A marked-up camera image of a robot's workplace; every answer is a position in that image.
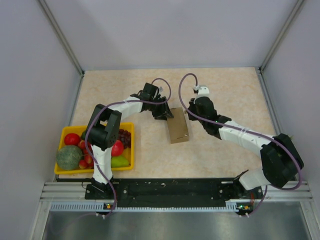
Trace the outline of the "brown cardboard express box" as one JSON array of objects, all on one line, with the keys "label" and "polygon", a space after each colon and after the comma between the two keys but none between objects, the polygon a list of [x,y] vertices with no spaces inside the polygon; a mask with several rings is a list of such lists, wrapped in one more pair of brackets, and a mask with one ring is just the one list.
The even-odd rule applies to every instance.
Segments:
[{"label": "brown cardboard express box", "polygon": [[189,141],[189,131],[184,111],[181,107],[170,109],[173,118],[167,119],[167,127],[171,144]]}]

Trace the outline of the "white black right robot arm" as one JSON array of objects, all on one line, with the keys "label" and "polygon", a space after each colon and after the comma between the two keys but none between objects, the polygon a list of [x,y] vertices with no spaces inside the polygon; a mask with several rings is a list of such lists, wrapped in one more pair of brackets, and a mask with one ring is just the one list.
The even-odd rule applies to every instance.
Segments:
[{"label": "white black right robot arm", "polygon": [[220,140],[235,143],[261,159],[261,168],[247,170],[238,176],[233,185],[233,192],[239,198],[245,198],[252,189],[265,185],[283,188],[288,181],[298,174],[294,161],[300,169],[304,163],[291,138],[281,133],[276,136],[252,134],[231,118],[220,115],[209,97],[191,98],[188,107],[188,118],[199,121],[204,130]]}]

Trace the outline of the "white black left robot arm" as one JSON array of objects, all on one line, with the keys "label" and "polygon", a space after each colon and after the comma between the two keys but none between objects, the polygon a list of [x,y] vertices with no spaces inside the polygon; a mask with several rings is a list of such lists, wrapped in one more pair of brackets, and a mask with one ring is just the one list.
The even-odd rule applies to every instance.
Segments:
[{"label": "white black left robot arm", "polygon": [[138,93],[108,105],[97,104],[92,112],[85,130],[85,143],[90,143],[90,153],[94,161],[93,182],[97,184],[96,192],[102,198],[109,198],[114,191],[110,180],[113,178],[111,168],[112,147],[118,139],[121,121],[131,115],[151,112],[156,120],[168,120],[173,114],[168,105],[169,96],[162,96],[159,87],[146,83]]}]

